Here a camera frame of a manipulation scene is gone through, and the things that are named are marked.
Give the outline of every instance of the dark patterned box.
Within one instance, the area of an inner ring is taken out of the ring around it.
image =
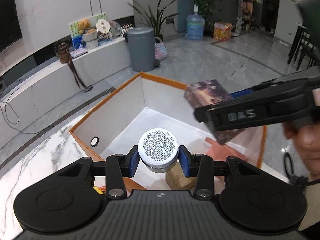
[[[184,97],[193,108],[232,99],[232,96],[230,96],[216,80],[206,80],[187,85]],[[244,130],[236,129],[218,132],[214,130],[211,123],[206,122],[205,124],[221,145],[230,141]]]

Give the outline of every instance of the potted plant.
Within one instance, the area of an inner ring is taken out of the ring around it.
[[[162,9],[160,9],[161,0],[159,0],[158,6],[157,6],[157,12],[155,14],[153,14],[150,5],[148,6],[149,13],[147,13],[147,11],[135,0],[133,0],[133,3],[136,5],[133,5],[131,3],[128,3],[128,4],[143,17],[145,21],[145,23],[143,24],[146,24],[147,26],[153,28],[155,37],[157,36],[161,38],[161,40],[163,40],[163,35],[161,34],[162,24],[167,18],[174,17],[179,14],[179,13],[173,13],[164,17],[165,9],[175,1],[176,0],[173,0],[172,2],[168,3],[166,6],[163,6]]]

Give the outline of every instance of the blue water jug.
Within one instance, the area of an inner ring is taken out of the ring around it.
[[[187,34],[188,40],[200,41],[203,38],[205,20],[198,14],[198,6],[193,6],[193,14],[187,17]]]

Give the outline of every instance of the black tv screen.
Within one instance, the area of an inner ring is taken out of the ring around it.
[[[0,0],[0,52],[22,38],[14,0]]]

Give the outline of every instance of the gray trash can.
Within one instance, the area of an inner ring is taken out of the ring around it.
[[[136,72],[153,70],[156,61],[153,29],[131,29],[127,37],[132,69]]]

